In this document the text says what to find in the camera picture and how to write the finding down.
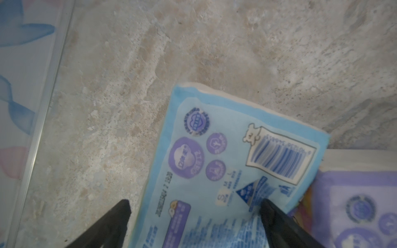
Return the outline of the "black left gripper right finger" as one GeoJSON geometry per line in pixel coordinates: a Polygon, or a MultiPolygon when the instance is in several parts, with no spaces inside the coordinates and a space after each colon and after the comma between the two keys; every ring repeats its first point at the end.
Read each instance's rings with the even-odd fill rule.
{"type": "Polygon", "coordinates": [[[324,248],[269,199],[259,210],[270,248],[324,248]]]}

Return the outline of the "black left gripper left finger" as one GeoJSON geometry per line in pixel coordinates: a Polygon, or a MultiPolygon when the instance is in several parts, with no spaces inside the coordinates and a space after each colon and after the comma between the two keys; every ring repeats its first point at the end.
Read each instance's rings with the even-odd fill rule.
{"type": "Polygon", "coordinates": [[[122,199],[67,247],[121,248],[130,216],[129,200],[122,199]]]}

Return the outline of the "purple tissue pack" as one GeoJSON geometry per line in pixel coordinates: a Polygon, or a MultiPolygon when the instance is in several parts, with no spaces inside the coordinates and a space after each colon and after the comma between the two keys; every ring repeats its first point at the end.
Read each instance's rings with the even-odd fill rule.
{"type": "Polygon", "coordinates": [[[326,248],[396,247],[396,152],[327,150],[291,216],[326,248]]]}

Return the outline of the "light blue tissue pack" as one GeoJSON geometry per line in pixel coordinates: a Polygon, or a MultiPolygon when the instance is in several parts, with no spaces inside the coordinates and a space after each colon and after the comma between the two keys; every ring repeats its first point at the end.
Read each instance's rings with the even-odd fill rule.
{"type": "Polygon", "coordinates": [[[170,97],[132,248],[266,248],[265,198],[289,213],[330,136],[200,83],[170,97]]]}

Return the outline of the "left aluminium corner post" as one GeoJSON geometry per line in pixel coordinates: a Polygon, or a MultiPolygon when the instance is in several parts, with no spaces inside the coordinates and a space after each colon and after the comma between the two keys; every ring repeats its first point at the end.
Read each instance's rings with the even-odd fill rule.
{"type": "Polygon", "coordinates": [[[74,1],[1,1],[1,247],[15,243],[74,1]]]}

